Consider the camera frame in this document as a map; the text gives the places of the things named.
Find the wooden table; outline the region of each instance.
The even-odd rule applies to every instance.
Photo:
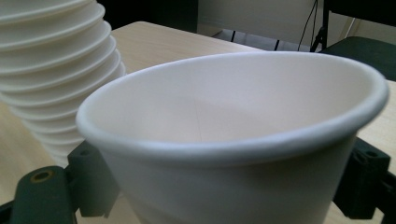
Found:
[[[112,35],[117,39],[117,48],[127,73],[191,57],[260,50],[142,21],[114,30]],[[396,137],[393,134],[396,132],[393,118],[396,114],[396,84],[390,82],[389,86],[391,96],[386,109],[361,130],[359,137],[381,148],[391,157],[396,157]],[[52,159],[21,124],[20,119],[0,103],[0,204],[13,200],[17,183],[24,175],[52,164]],[[396,173],[395,161],[389,170]],[[78,212],[77,216],[78,223],[139,223],[124,198],[117,200],[109,218],[80,217]],[[332,204],[325,224],[379,224],[381,218],[382,214],[378,211],[373,220],[349,220]]]

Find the floor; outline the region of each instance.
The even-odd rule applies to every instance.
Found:
[[[213,35],[217,39],[231,41],[233,36],[232,30],[223,29],[221,32]],[[258,35],[249,35],[245,33],[235,32],[233,39],[234,43],[250,46],[257,49],[275,50],[276,39],[267,38]],[[309,51],[309,46],[300,46],[298,44],[289,43],[285,41],[279,41],[277,49],[279,51]]]

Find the stacked cups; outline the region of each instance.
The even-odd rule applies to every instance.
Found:
[[[0,7],[0,100],[63,167],[84,140],[75,123],[79,105],[126,72],[104,15],[93,0]]]

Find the chair back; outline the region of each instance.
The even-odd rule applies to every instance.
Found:
[[[395,0],[324,0],[332,13],[396,26]]]

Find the wall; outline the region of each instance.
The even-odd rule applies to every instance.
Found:
[[[350,35],[370,37],[396,45],[395,27],[371,21],[356,21],[355,23]]]
[[[315,0],[199,0],[198,22],[201,25],[236,30],[292,43],[299,43],[305,22]],[[321,25],[322,1],[319,1],[316,31]],[[313,16],[304,34],[310,45]],[[340,38],[347,18],[332,15],[329,43]]]

